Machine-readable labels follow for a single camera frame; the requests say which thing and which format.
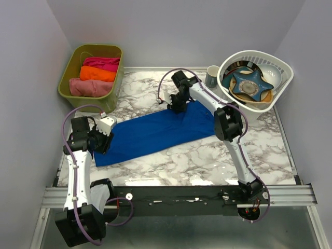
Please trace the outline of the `blue t shirt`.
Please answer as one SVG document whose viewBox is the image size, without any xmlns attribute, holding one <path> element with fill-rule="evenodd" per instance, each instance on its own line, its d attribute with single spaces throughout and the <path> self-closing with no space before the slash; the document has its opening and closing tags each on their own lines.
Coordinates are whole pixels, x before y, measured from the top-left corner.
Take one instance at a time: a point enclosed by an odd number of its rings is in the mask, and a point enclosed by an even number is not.
<svg viewBox="0 0 332 249">
<path fill-rule="evenodd" d="M 114 137 L 105 154 L 94 154 L 97 167 L 122 163 L 180 144 L 214 135 L 214 117 L 198 101 L 185 112 L 166 109 L 123 121 L 112 129 Z"/>
</svg>

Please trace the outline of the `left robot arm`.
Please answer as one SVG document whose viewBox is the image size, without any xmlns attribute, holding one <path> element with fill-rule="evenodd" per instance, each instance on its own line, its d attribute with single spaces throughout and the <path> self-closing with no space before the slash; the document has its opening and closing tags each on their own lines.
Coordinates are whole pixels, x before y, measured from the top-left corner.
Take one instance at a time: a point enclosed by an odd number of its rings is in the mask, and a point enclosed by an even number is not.
<svg viewBox="0 0 332 249">
<path fill-rule="evenodd" d="M 72 133 L 63 152 L 68 162 L 68 189 L 63 211 L 56 214 L 55 223 L 67 246 L 87 242 L 100 244 L 106 235 L 104 207 L 114 201 L 115 192 L 107 178 L 90 182 L 94 153 L 105 154 L 113 139 L 113 117 L 101 115 L 71 120 Z"/>
</svg>

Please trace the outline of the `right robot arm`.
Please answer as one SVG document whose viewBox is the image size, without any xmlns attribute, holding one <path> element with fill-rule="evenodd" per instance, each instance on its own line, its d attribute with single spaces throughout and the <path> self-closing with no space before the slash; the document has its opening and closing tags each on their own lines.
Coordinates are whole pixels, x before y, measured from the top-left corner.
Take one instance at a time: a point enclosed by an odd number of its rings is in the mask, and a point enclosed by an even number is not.
<svg viewBox="0 0 332 249">
<path fill-rule="evenodd" d="M 190 79 L 184 74 L 184 71 L 193 73 L 185 68 L 174 68 L 169 71 L 169 73 L 175 72 L 172 81 L 176 85 L 178 93 L 164 94 L 164 101 L 167 102 L 168 109 L 178 113 L 183 112 L 190 99 L 198 101 L 207 108 L 214 117 L 214 133 L 228 148 L 236 168 L 240 200 L 244 203 L 251 203 L 258 198 L 260 193 L 265 192 L 267 200 L 270 202 L 269 189 L 253 171 L 244 144 L 241 142 L 241 138 L 248 131 L 247 119 L 245 120 L 245 130 L 242 130 L 242 118 L 245 115 L 234 102 L 226 102 L 207 89 L 196 74 Z"/>
</svg>

